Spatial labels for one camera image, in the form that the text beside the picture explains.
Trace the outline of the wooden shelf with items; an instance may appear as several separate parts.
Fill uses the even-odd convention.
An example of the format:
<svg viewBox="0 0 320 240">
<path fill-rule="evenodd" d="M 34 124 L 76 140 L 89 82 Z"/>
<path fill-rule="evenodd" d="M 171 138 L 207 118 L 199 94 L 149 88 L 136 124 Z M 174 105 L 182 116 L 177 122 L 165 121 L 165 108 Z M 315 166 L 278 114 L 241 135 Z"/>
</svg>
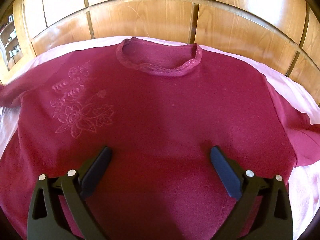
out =
<svg viewBox="0 0 320 240">
<path fill-rule="evenodd" d="M 22 57 L 23 53 L 17 38 L 14 15 L 10 14 L 1 21 L 1 60 L 5 68 L 11 70 Z"/>
</svg>

